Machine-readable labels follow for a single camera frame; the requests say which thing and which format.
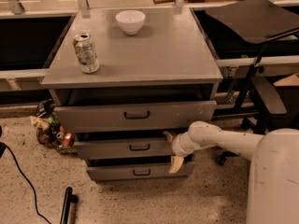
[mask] black chair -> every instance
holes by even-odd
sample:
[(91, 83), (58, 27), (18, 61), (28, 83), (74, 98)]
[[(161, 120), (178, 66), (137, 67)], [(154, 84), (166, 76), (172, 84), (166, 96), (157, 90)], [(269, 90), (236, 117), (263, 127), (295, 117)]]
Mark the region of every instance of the black chair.
[(281, 128), (299, 129), (299, 87), (277, 87), (278, 94), (286, 107), (287, 114), (282, 119), (270, 119), (268, 130)]
[[(269, 43), (289, 35), (298, 37), (299, 16), (268, 0), (245, 0), (223, 7), (211, 7), (206, 9), (206, 14), (230, 28), (244, 41), (260, 46), (240, 85), (234, 110), (237, 112), (241, 108), (249, 94), (258, 110), (257, 123), (244, 119), (242, 126), (263, 134), (273, 123), (272, 120), (284, 119), (288, 112), (277, 89), (265, 77), (256, 77), (256, 74), (263, 69), (260, 61)], [(224, 152), (218, 157), (217, 163), (223, 165), (228, 156), (231, 154)]]

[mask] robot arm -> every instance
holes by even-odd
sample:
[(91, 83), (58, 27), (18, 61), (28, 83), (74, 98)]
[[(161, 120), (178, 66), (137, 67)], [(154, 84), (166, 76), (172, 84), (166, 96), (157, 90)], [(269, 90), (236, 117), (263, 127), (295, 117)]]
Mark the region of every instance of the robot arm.
[(260, 134), (223, 131), (221, 128), (203, 121), (194, 122), (186, 133), (176, 136), (166, 133), (166, 136), (172, 143), (172, 149), (176, 155), (172, 158), (170, 173), (177, 172), (183, 163), (183, 158), (195, 150), (215, 146), (251, 160), (254, 149), (263, 138), (263, 135)]

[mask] cabinet top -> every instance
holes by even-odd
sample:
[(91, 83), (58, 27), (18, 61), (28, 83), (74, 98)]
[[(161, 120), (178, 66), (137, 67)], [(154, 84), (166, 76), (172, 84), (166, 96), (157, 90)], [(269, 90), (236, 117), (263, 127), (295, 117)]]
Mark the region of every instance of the cabinet top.
[[(48, 89), (214, 83), (221, 72), (189, 8), (141, 8), (143, 28), (126, 35), (115, 16), (119, 9), (79, 12), (42, 81)], [(73, 47), (78, 33), (92, 35), (100, 69), (84, 74)]]

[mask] clutter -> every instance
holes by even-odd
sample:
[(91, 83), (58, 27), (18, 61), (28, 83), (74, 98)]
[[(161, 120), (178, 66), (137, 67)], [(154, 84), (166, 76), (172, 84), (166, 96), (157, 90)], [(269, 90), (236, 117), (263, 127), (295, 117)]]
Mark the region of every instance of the clutter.
[(42, 101), (38, 104), (36, 110), (36, 116), (42, 117), (51, 113), (54, 110), (54, 101), (52, 99)]
[(37, 106), (36, 117), (30, 117), (32, 126), (36, 128), (38, 143), (56, 148), (61, 154), (77, 153), (73, 148), (74, 136), (62, 127), (51, 106), (53, 106), (51, 99), (40, 102)]

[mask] drawer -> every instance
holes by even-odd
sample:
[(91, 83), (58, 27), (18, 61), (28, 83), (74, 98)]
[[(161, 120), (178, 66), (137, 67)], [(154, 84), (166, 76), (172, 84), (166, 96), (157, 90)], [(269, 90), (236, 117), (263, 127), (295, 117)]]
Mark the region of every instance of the drawer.
[[(187, 129), (168, 130), (184, 133)], [(173, 155), (164, 130), (77, 133), (75, 149), (84, 160)]]
[(215, 101), (138, 105), (58, 106), (55, 112), (71, 133), (188, 127), (211, 120)]
[(67, 105), (123, 105), (209, 100), (213, 84), (74, 89)]
[(87, 172), (94, 181), (108, 181), (121, 179), (141, 179), (155, 177), (188, 176), (192, 173), (194, 162), (189, 161), (182, 165), (175, 174), (169, 174), (170, 163), (152, 163), (123, 166), (89, 167)]
[(75, 149), (84, 160), (173, 154), (171, 144), (165, 138), (76, 142)]

